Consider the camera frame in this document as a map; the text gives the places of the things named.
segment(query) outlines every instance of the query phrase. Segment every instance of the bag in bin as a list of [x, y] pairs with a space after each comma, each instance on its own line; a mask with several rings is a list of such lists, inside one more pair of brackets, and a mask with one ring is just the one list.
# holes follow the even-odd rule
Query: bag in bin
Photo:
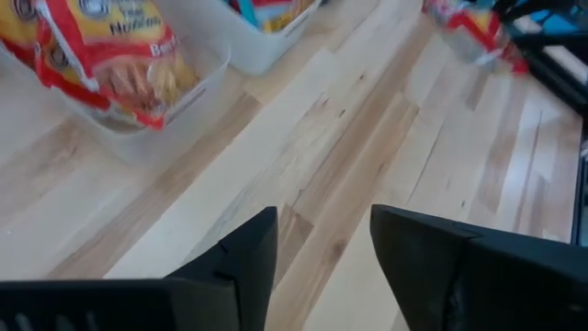
[[493, 72], [524, 74], [528, 67], [498, 14], [460, 0], [425, 0], [423, 12], [441, 28], [457, 55]]
[[0, 41], [29, 68], [34, 67], [38, 16], [31, 0], [0, 0]]
[[82, 82], [141, 124], [161, 129], [167, 110], [199, 81], [151, 0], [38, 0], [36, 7]]
[[57, 87], [69, 97], [93, 108], [105, 112], [110, 108], [110, 101], [106, 97], [91, 92], [82, 84], [43, 18], [39, 22], [37, 41], [35, 72], [44, 86]]

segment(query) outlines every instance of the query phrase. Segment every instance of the plastic bin rim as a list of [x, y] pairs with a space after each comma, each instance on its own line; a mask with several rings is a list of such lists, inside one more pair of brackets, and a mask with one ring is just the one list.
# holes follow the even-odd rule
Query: plastic bin rim
[[221, 0], [215, 0], [215, 1], [219, 1], [220, 4], [222, 6], [227, 7], [229, 10], [231, 10], [231, 14], [237, 16], [242, 22], [243, 24], [247, 27], [247, 29], [249, 29], [250, 31], [252, 31], [255, 34], [258, 35], [263, 35], [265, 37], [270, 37], [270, 38], [282, 38], [283, 35], [288, 35], [295, 27], [298, 26], [298, 24], [307, 18], [308, 14], [314, 10], [316, 7], [318, 7], [319, 3], [321, 0], [314, 0], [314, 2], [312, 3], [312, 5], [310, 5], [308, 8], [306, 8], [306, 10], [304, 10], [300, 15], [298, 15], [298, 17], [296, 17], [293, 21], [291, 21], [285, 29], [282, 29], [278, 32], [271, 32], [271, 33], [265, 33], [262, 30], [254, 27], [253, 25], [251, 25], [251, 23], [247, 22], [245, 19], [243, 19], [241, 17], [241, 15], [239, 13], [237, 13], [231, 6], [229, 6], [228, 4], [226, 4], [224, 1]]
[[[223, 48], [223, 50], [221, 50], [221, 52], [224, 53], [224, 56], [220, 56], [220, 58], [224, 57], [224, 61], [221, 61], [221, 65], [219, 65], [214, 70], [214, 72], [207, 75], [206, 78], [213, 76], [213, 75], [217, 74], [218, 72], [222, 71], [223, 68], [226, 68], [229, 65], [229, 62], [231, 61], [231, 44], [229, 43], [229, 41], [224, 38], [214, 38], [213, 40], [218, 40], [221, 42], [221, 45]], [[191, 91], [198, 90], [202, 86], [202, 84], [204, 82], [206, 82], [206, 80], [207, 80], [206, 78], [201, 80], [200, 83], [198, 83], [198, 85], [196, 85]], [[92, 118], [90, 116], [88, 116], [88, 118], [89, 118], [89, 120], [96, 121], [94, 118]], [[101, 124], [99, 124], [99, 125], [100, 125], [101, 130], [108, 131], [110, 134], [115, 134], [118, 136], [125, 136], [125, 137], [141, 135], [141, 134], [145, 133], [146, 131], [153, 131], [150, 128], [140, 128], [140, 129], [137, 129], [136, 131], [116, 131], [116, 130], [112, 130], [104, 125], [101, 125]]]

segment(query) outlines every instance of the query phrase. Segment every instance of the blue object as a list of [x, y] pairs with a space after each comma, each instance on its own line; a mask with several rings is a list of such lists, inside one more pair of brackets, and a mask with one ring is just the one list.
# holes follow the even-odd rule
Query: blue object
[[541, 23], [542, 20], [547, 19], [542, 24], [543, 29], [547, 33], [549, 33], [549, 32], [566, 33], [566, 32], [573, 32], [573, 31], [578, 30], [578, 28], [576, 26], [574, 26], [572, 23], [570, 23], [567, 19], [565, 19], [557, 14], [548, 18], [549, 14], [550, 13], [548, 10], [542, 10], [540, 12], [532, 14], [531, 19], [533, 19], [537, 23]]
[[252, 0], [237, 0], [237, 3], [239, 4], [239, 9], [241, 10], [243, 18], [254, 27], [259, 28], [257, 18], [255, 18], [255, 7]]

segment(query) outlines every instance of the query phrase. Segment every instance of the snack bag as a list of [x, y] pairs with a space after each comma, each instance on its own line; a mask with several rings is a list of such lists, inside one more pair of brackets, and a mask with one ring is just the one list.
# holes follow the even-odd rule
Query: snack bag
[[293, 19], [291, 0], [255, 0], [255, 17], [264, 32], [284, 29]]
[[0, 41], [30, 68], [35, 62], [37, 21], [31, 0], [0, 0]]
[[178, 39], [151, 0], [38, 0], [67, 59], [92, 91], [161, 129], [197, 83]]
[[425, 0], [423, 12], [441, 28], [441, 36], [464, 61], [493, 72], [528, 72], [526, 61], [490, 8], [460, 0]]
[[66, 95], [102, 111], [110, 108], [106, 97], [91, 92], [82, 84], [43, 18], [39, 21], [37, 41], [35, 72], [44, 86], [57, 87]]

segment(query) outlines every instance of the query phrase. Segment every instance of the black metal bar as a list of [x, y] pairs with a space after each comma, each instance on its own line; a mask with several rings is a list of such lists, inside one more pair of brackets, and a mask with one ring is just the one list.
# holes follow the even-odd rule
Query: black metal bar
[[513, 35], [513, 41], [519, 48], [543, 48], [554, 45], [574, 46], [588, 42], [588, 31], [521, 33]]
[[583, 118], [588, 110], [588, 88], [543, 51], [522, 50], [531, 74]]
[[[586, 120], [582, 123], [582, 139], [585, 142], [588, 138], [588, 126]], [[584, 210], [588, 207], [586, 205], [586, 184], [588, 184], [587, 176], [588, 165], [582, 155], [578, 158], [578, 176], [576, 177], [576, 195], [573, 209], [573, 221], [571, 224], [571, 240], [572, 245], [588, 245], [588, 242], [582, 238], [582, 230], [587, 224], [584, 220]]]
[[559, 7], [557, 5], [559, 1], [555, 1], [555, 5], [553, 4], [553, 2], [545, 3], [543, 1], [527, 1], [519, 6], [512, 7], [509, 11], [502, 15], [502, 18], [505, 22], [511, 22], [517, 18], [531, 15], [544, 9], [555, 9], [556, 7]]
[[369, 228], [411, 330], [588, 329], [588, 249], [381, 205]]
[[492, 10], [502, 17], [515, 5], [516, 0], [498, 0], [492, 7]]

